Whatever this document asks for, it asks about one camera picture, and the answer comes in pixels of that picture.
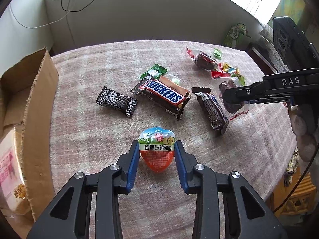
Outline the white lace cloth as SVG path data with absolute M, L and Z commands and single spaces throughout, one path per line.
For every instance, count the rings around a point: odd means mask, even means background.
M 260 38 L 257 41 L 258 45 L 266 49 L 271 64 L 276 69 L 277 73 L 288 72 L 288 66 L 284 64 L 279 53 L 274 47 L 273 29 L 267 24 L 262 31 L 260 31 Z

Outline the Snickers bar Chinese label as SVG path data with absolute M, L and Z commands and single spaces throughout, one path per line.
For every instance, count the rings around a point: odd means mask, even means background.
M 211 93 L 211 89 L 206 87 L 192 87 L 191 91 L 208 116 L 214 137 L 224 135 L 229 124 L 229 119 L 215 96 Z

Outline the pink checked tablecloth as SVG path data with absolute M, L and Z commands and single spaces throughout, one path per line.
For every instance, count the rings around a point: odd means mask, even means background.
M 185 151 L 218 173 L 239 171 L 265 200 L 276 187 L 296 147 L 287 108 L 253 104 L 232 120 L 223 136 L 214 138 L 208 118 L 191 95 L 181 120 L 144 96 L 131 118 L 96 104 L 104 86 L 132 96 L 139 77 L 155 63 L 181 79 L 181 86 L 215 84 L 206 70 L 196 68 L 186 52 L 212 53 L 212 44 L 171 40 L 139 40 L 87 46 L 52 57 L 59 74 L 51 116 L 50 163 L 55 193 L 82 171 L 100 172 L 129 150 L 145 129 L 173 131 Z M 191 238 L 196 195 L 180 186 L 175 161 L 154 173 L 142 158 L 134 187 L 119 196 L 124 238 Z

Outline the chocolate cake clear wrapper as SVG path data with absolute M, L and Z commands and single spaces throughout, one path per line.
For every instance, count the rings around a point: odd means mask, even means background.
M 213 78 L 213 91 L 223 112 L 230 121 L 249 112 L 250 103 L 240 101 L 236 96 L 237 90 L 243 87 L 243 82 L 244 78 L 241 75 L 239 77 Z

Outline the green yellow snack packet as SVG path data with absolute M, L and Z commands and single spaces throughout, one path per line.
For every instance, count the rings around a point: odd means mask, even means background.
M 239 68 L 233 68 L 226 62 L 219 62 L 220 77 L 237 78 L 241 86 L 245 85 L 245 78 L 241 75 Z

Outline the packaged sliced bread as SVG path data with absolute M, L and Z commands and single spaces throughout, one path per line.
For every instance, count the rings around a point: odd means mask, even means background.
M 29 210 L 25 182 L 20 166 L 22 126 L 14 126 L 1 140 L 1 190 L 8 208 L 24 215 Z

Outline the chocolate pastry red-tie wrapper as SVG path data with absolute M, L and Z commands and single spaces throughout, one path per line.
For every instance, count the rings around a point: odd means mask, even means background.
M 188 47 L 186 47 L 186 51 L 194 64 L 199 68 L 213 71 L 218 69 L 218 62 L 205 52 L 196 49 L 189 49 Z

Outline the colourful painting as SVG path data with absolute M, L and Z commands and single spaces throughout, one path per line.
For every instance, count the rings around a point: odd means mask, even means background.
M 268 25 L 273 27 L 273 18 L 281 16 L 289 16 L 296 24 L 298 24 L 302 18 L 304 9 L 305 1 L 303 0 L 280 0 Z

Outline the green wrapped candy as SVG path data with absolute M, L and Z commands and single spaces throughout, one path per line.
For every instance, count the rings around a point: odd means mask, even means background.
M 159 79 L 161 76 L 167 73 L 167 69 L 159 64 L 154 64 L 151 68 L 149 68 L 146 72 L 141 74 L 140 80 L 143 79 Z

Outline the heart-shaped quail egg pack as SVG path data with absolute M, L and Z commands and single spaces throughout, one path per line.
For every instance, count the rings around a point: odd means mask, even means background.
M 171 164 L 176 136 L 173 131 L 162 127 L 144 130 L 139 138 L 139 150 L 146 165 L 155 173 L 161 173 Z

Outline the cardboard box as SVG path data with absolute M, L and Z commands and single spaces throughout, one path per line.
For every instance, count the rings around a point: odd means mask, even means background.
M 50 124 L 58 71 L 46 48 L 25 56 L 1 76 L 1 140 L 22 126 L 20 166 L 30 210 L 13 213 L 1 190 L 1 238 L 26 238 L 54 197 Z

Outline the green snack bag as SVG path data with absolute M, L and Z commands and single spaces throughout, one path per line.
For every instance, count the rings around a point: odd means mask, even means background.
M 243 23 L 233 25 L 226 37 L 223 40 L 222 46 L 239 49 L 244 44 L 244 41 L 249 40 L 251 37 L 248 34 L 247 27 Z

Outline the small green candy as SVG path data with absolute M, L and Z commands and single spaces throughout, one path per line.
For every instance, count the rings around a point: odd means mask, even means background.
M 217 58 L 218 60 L 221 60 L 222 59 L 222 51 L 217 49 L 217 48 L 214 48 L 214 52 L 213 52 L 213 55 L 215 58 Z

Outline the small black candy packet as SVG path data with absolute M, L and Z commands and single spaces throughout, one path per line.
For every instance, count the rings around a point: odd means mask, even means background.
M 136 109 L 138 100 L 104 86 L 98 98 L 96 99 L 96 103 L 100 106 L 110 107 L 112 109 L 118 110 L 126 117 L 131 118 Z

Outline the Snickers bar English label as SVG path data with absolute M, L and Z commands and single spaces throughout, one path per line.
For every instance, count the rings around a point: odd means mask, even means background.
M 151 75 L 146 76 L 131 89 L 131 93 L 148 97 L 177 120 L 181 119 L 184 108 L 191 98 L 189 90 L 163 76 L 158 79 Z

